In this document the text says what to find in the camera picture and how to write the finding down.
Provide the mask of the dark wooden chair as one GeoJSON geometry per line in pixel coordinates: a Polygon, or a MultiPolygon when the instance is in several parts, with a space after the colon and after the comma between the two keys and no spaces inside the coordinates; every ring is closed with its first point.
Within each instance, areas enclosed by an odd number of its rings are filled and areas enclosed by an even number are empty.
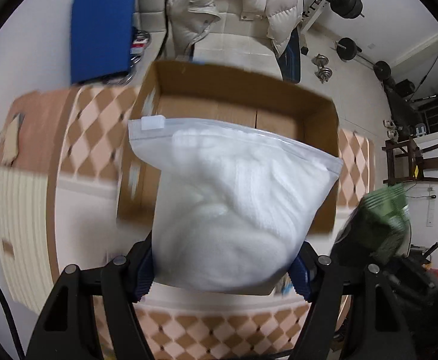
{"type": "Polygon", "coordinates": [[[438,171],[438,157],[426,158],[425,154],[438,150],[438,144],[421,149],[414,139],[393,142],[386,140],[381,149],[386,153],[387,178],[383,180],[385,185],[396,185],[408,182],[438,183],[438,177],[426,176],[426,171],[438,171]],[[407,173],[397,176],[395,163],[398,158],[406,158],[407,173]]]}

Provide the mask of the blue folded mat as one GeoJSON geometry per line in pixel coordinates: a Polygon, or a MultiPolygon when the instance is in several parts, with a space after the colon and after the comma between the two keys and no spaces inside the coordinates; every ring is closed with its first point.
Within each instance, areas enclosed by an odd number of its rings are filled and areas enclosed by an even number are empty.
{"type": "Polygon", "coordinates": [[[73,0],[70,81],[118,77],[130,72],[132,15],[123,0],[73,0]]]}

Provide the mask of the chrome dumbbell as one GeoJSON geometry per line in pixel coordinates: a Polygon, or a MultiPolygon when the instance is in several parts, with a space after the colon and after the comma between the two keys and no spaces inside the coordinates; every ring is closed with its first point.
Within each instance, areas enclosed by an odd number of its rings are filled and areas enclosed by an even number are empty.
{"type": "Polygon", "coordinates": [[[325,55],[317,54],[315,57],[312,58],[312,63],[318,68],[324,68],[328,65],[329,59],[325,55]]]}

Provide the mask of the open cardboard box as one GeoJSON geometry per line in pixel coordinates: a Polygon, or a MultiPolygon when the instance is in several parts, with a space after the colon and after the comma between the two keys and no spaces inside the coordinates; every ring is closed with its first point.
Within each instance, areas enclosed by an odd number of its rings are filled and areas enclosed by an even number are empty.
{"type": "MultiPolygon", "coordinates": [[[[148,69],[130,113],[132,119],[217,119],[258,128],[339,156],[339,117],[333,101],[283,80],[235,67],[179,61],[148,69]]],[[[151,228],[160,171],[135,157],[124,139],[117,218],[151,228]]],[[[317,212],[308,235],[333,230],[339,183],[317,212]]]]}

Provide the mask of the white puffer jacket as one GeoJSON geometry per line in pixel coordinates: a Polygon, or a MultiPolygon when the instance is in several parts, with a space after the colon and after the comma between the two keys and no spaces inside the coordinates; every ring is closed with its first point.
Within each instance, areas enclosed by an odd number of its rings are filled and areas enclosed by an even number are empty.
{"type": "Polygon", "coordinates": [[[276,57],[299,25],[303,0],[168,0],[174,50],[188,55],[210,33],[268,39],[276,57]]]}

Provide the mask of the small barbell on floor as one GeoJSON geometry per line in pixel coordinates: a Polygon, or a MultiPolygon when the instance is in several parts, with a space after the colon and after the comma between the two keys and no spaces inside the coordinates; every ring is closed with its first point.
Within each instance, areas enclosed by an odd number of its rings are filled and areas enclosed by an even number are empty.
{"type": "Polygon", "coordinates": [[[353,59],[356,58],[362,59],[364,62],[368,63],[372,67],[374,74],[380,81],[385,81],[390,79],[391,77],[390,65],[382,60],[373,62],[371,59],[369,59],[363,54],[362,49],[351,38],[343,37],[339,41],[336,41],[335,50],[338,57],[343,62],[352,61],[353,59]]]}

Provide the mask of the white towel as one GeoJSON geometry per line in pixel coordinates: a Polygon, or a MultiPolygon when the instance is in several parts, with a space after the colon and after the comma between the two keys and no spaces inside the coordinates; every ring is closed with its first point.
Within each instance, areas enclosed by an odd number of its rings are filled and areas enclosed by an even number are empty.
{"type": "Polygon", "coordinates": [[[146,116],[128,133],[161,173],[152,257],[156,280],[177,288],[271,293],[342,171],[315,147],[219,120],[146,116]]]}

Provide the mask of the barbell on rack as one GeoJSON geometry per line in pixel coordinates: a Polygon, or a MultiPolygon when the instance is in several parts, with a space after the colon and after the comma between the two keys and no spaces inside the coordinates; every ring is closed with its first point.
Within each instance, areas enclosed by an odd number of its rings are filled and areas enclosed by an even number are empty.
{"type": "Polygon", "coordinates": [[[330,2],[330,9],[336,15],[343,19],[356,19],[362,14],[363,3],[362,0],[328,0],[330,2]]]}

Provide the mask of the green packaged cloth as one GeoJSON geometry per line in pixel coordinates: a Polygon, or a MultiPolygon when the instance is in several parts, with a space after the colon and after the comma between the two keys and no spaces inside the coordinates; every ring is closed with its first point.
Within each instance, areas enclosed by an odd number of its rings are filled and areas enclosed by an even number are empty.
{"type": "Polygon", "coordinates": [[[358,207],[358,240],[373,259],[386,264],[395,256],[408,255],[412,225],[402,184],[366,194],[358,207]]]}

